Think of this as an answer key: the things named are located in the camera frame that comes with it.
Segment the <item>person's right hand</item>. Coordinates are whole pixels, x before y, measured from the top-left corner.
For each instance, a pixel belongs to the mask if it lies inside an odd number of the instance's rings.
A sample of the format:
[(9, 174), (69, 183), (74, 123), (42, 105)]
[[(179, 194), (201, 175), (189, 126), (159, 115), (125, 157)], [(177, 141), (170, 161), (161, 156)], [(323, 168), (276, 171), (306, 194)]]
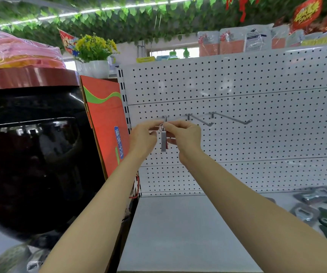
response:
[(192, 121), (177, 120), (164, 122), (163, 126), (166, 130), (179, 135), (179, 138), (167, 139), (167, 143), (178, 147), (179, 160), (183, 165), (187, 165), (196, 154), (202, 152), (201, 128), (197, 124)]

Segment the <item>silver metal bar keychain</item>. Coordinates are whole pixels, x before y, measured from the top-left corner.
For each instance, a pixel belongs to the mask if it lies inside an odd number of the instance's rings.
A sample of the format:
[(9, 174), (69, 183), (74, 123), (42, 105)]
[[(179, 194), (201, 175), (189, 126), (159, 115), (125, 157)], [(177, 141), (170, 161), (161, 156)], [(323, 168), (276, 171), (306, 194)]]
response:
[(168, 148), (166, 128), (161, 124), (159, 130), (161, 132), (161, 152), (166, 152)]

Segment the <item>person's right forearm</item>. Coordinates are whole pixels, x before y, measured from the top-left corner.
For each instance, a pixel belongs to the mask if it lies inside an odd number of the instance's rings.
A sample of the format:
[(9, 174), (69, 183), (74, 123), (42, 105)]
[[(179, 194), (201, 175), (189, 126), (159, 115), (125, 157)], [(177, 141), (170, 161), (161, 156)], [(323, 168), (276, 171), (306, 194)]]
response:
[(327, 239), (243, 184), (200, 148), (179, 159), (264, 273), (327, 273)]

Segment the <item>slotted white shelf upright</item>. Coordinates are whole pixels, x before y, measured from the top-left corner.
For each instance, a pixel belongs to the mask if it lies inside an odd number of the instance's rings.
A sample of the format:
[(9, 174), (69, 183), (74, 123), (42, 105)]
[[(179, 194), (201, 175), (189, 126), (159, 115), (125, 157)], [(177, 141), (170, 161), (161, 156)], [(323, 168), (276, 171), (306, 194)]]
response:
[[(124, 73), (123, 69), (119, 68), (117, 70), (117, 80), (120, 86), (120, 94), (121, 94), (121, 99), (122, 99), (122, 105), (123, 105), (123, 110), (125, 114), (125, 121), (127, 125), (127, 130), (128, 134), (131, 133), (132, 127), (131, 127), (131, 121), (130, 121), (130, 116), (129, 116), (129, 107), (128, 107), (128, 100), (127, 100), (127, 95), (126, 95), (126, 89), (125, 89), (125, 80), (124, 80)], [(135, 199), (140, 197), (140, 180), (139, 180), (139, 173), (137, 172), (135, 181), (134, 181), (134, 187), (132, 189), (130, 198)]]

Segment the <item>white pegboard shelf panel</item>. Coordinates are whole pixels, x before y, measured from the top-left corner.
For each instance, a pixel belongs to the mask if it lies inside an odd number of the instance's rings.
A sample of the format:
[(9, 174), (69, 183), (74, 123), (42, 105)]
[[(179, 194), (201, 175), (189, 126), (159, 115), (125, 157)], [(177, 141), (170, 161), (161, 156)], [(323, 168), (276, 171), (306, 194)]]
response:
[[(187, 120), (201, 147), (257, 192), (327, 185), (327, 45), (123, 68), (131, 127)], [(209, 112), (242, 121), (243, 125)]]

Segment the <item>orange window packet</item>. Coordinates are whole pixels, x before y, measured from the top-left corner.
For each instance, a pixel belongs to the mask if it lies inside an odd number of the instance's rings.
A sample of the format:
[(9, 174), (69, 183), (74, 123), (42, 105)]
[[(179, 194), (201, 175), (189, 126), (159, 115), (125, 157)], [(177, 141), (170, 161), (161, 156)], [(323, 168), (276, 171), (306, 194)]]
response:
[(199, 31), (197, 33), (197, 37), (199, 44), (199, 57), (213, 56), (219, 54), (219, 31)]
[(231, 27), (220, 30), (219, 54), (242, 53), (246, 35), (246, 27)]

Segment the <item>green leaf garland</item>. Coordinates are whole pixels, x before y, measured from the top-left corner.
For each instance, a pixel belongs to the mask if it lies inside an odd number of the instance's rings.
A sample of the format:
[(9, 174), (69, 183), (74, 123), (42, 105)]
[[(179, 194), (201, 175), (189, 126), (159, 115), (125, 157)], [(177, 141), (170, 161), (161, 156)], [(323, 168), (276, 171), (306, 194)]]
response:
[[(150, 3), (166, 0), (47, 0), (63, 5), (72, 5), (79, 10), (111, 6), (125, 6), (137, 3)], [(225, 27), (240, 27), (252, 24), (270, 24), (284, 18), (290, 22), (295, 8), (307, 0), (249, 0), (246, 4), (246, 18), (240, 23), (242, 13), (239, 11), (238, 0), (233, 0), (229, 9), (225, 9), (225, 0), (203, 0), (190, 5), (178, 4), (163, 6), (163, 8), (137, 8), (130, 12), (123, 10), (102, 12), (28, 23), (0, 28), (19, 38), (37, 41), (43, 44), (59, 47), (64, 46), (58, 29), (73, 36), (93, 35), (109, 38), (115, 43), (171, 41), (178, 37), (184, 39), (198, 31), (215, 31)], [(38, 7), (21, 3), (0, 2), (0, 23), (20, 21), (27, 18), (66, 13), (61, 9)]]

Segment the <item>large black glossy jar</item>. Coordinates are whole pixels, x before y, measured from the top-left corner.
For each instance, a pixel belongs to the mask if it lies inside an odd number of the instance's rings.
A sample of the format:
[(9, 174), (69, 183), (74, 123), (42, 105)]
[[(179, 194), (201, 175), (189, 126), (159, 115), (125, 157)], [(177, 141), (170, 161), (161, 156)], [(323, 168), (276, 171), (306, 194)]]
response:
[(52, 249), (105, 183), (79, 86), (0, 89), (0, 231)]

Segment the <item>small red flag sign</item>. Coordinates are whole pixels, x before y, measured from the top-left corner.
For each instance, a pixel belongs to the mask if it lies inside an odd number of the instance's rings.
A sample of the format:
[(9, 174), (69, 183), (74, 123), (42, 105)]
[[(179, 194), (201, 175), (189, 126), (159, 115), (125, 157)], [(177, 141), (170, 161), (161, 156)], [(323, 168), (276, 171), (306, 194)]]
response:
[(61, 36), (61, 40), (62, 40), (62, 44), (65, 48), (65, 50), (69, 53), (69, 54), (73, 54), (73, 50), (75, 48), (75, 44), (78, 40), (77, 37), (70, 35), (69, 33), (58, 29), (59, 34)]

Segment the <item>red-brown round jar lid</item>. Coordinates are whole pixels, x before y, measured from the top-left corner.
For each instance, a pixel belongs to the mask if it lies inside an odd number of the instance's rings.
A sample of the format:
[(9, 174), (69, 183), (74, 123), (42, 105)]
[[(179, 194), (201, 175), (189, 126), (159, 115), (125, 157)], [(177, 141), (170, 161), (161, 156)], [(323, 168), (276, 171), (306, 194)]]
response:
[(80, 86), (79, 74), (62, 68), (0, 68), (0, 90), (53, 86)]

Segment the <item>red hanging tassel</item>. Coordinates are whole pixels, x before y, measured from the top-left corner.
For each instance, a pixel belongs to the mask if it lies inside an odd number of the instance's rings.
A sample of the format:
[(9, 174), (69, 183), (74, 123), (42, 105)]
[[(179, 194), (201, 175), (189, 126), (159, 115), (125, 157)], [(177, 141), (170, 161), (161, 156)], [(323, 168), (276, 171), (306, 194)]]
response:
[[(240, 17), (240, 23), (243, 23), (246, 18), (246, 4), (249, 0), (238, 0), (239, 2), (239, 11), (242, 13)], [(228, 10), (229, 6), (233, 3), (233, 0), (225, 0), (225, 9)]]

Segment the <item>orange clear packet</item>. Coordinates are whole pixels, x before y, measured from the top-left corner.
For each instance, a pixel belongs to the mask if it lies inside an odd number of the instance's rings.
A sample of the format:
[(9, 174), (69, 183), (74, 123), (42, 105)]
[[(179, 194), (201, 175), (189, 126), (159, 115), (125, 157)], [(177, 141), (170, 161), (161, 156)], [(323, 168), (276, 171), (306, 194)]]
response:
[(286, 45), (286, 40), (289, 35), (289, 25), (280, 25), (271, 28), (271, 48), (272, 49), (283, 49)]

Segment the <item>clear plastic packet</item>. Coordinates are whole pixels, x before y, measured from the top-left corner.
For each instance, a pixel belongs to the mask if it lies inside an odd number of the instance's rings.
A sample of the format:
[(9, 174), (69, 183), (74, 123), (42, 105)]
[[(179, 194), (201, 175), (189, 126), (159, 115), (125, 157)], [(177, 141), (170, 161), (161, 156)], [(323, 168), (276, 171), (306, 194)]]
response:
[(304, 33), (305, 32), (303, 29), (298, 29), (293, 33), (289, 34), (289, 36), (287, 36), (287, 39), (285, 41), (285, 48), (301, 46), (302, 41), (305, 40)]

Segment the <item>silver tool blister pack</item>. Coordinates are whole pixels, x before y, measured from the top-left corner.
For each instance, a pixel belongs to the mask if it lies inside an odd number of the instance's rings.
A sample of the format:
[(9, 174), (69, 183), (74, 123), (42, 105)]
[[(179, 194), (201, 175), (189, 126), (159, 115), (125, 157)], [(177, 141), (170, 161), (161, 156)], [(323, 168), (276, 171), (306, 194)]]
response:
[(324, 203), (327, 202), (327, 186), (306, 188), (304, 191), (295, 193), (293, 197), (308, 206)]
[(318, 209), (304, 203), (297, 203), (292, 207), (290, 213), (310, 227), (313, 227), (320, 218)]

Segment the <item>pink plastic bag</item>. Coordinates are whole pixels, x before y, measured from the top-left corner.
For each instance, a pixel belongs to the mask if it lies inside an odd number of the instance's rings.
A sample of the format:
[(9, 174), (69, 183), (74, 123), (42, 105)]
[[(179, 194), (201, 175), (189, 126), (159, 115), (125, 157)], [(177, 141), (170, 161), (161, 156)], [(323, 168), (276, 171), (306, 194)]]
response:
[(0, 31), (0, 68), (58, 68), (65, 63), (58, 47), (18, 38)]

